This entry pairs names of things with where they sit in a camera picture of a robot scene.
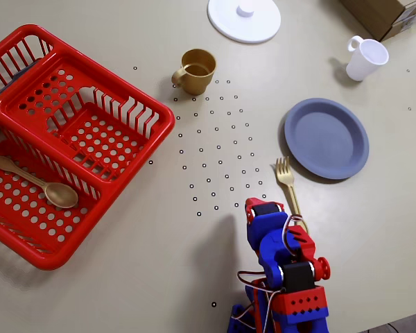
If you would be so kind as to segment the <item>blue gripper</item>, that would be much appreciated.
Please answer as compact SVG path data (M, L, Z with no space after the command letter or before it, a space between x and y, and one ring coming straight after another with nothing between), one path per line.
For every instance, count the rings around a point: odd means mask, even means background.
M275 201L248 198L245 201L247 239L256 254L264 236L273 230L281 230L288 218L284 205Z

